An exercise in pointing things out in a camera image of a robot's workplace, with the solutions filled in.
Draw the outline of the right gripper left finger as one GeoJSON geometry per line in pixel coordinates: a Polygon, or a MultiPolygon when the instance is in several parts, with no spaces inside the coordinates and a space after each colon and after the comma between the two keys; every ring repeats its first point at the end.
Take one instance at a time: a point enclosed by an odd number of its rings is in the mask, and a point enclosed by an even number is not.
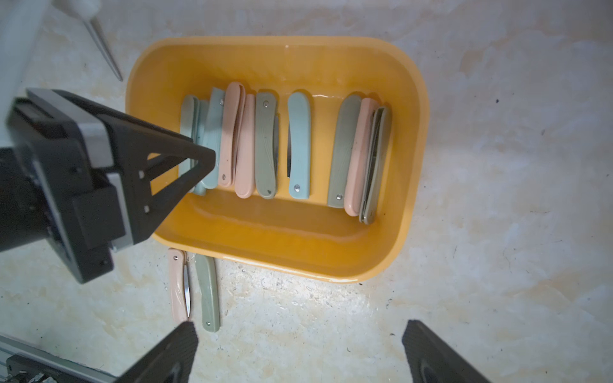
{"type": "Polygon", "coordinates": [[[193,322],[182,322],[116,382],[183,382],[193,369],[198,346],[193,322]]]}

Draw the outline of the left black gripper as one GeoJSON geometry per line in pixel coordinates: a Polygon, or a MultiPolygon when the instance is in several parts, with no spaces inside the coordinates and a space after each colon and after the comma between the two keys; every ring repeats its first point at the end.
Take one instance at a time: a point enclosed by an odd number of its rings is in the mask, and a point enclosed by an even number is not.
{"type": "Polygon", "coordinates": [[[59,89],[27,89],[7,130],[1,249],[45,240],[79,283],[112,271],[111,243],[148,239],[216,163],[186,136],[59,89]],[[153,191],[153,180],[190,161],[153,191]]]}

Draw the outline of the olive green folding knife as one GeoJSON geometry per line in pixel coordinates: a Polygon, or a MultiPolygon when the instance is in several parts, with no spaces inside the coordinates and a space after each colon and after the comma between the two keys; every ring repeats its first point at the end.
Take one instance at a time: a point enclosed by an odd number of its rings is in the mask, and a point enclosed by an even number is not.
{"type": "Polygon", "coordinates": [[[215,333],[221,327],[216,262],[214,258],[205,255],[195,255],[194,261],[201,289],[203,327],[208,332],[215,333]]]}

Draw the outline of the yellow plastic storage box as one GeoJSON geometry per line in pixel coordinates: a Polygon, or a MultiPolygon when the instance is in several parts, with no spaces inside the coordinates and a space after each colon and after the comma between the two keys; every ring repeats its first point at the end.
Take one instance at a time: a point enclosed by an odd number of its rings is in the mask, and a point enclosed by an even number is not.
{"type": "Polygon", "coordinates": [[[386,41],[358,37],[167,38],[137,59],[127,84],[126,112],[172,131],[193,95],[234,81],[250,94],[270,92],[279,116],[278,191],[242,199],[232,188],[188,194],[156,230],[169,247],[327,282],[362,282],[397,258],[407,237],[429,126],[426,83],[415,62],[386,41]],[[290,194],[287,100],[311,102],[308,199],[290,194]],[[360,223],[327,205],[335,126],[343,100],[373,97],[390,108],[390,138],[375,220],[360,223]]]}

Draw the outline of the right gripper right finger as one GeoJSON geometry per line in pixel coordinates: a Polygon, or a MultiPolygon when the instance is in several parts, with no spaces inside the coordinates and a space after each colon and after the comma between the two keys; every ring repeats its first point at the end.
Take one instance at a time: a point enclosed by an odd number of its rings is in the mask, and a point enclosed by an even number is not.
{"type": "Polygon", "coordinates": [[[407,322],[402,345],[413,382],[490,383],[422,321],[407,322]]]}

